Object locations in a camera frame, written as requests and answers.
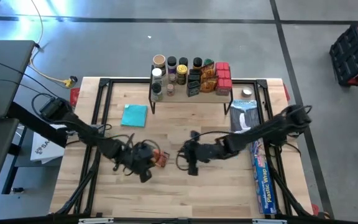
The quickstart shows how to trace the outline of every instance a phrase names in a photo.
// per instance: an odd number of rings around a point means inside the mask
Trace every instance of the gray floor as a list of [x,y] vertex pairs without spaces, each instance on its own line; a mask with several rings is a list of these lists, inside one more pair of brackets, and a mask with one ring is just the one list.
[[[267,19],[269,0],[42,0],[42,15],[97,18]],[[358,1],[275,0],[279,16],[288,21],[358,21]],[[0,16],[36,15],[30,0],[2,0]],[[358,221],[358,88],[343,89],[334,79],[328,50],[348,25],[283,25],[296,80],[304,104],[313,105],[311,132],[336,219]],[[36,17],[0,21],[0,39],[38,40]],[[231,64],[235,77],[290,79],[274,23],[139,23],[44,22],[44,52],[35,64],[57,78],[76,75],[147,77],[155,54],[213,58]],[[69,91],[26,71],[56,94]],[[24,79],[25,85],[41,87]],[[34,95],[19,89],[15,101],[30,109]],[[305,140],[299,140],[311,200],[321,205]],[[11,158],[0,176],[0,191]],[[0,195],[0,218],[48,212],[58,167],[20,168],[14,185],[26,194]]]

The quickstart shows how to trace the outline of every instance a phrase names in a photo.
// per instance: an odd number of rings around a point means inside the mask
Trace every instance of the teal cloth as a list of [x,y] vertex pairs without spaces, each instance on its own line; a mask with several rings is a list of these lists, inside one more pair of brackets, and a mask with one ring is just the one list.
[[125,105],[121,125],[144,127],[146,123],[147,106]]

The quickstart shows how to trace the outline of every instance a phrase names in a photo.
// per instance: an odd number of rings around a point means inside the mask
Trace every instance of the orange object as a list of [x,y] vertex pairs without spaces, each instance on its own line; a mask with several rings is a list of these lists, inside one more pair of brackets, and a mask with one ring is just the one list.
[[158,149],[153,150],[154,158],[152,159],[155,165],[159,167],[165,167],[167,164],[167,161],[169,160],[169,153],[163,152],[161,150],[161,153],[158,151]]

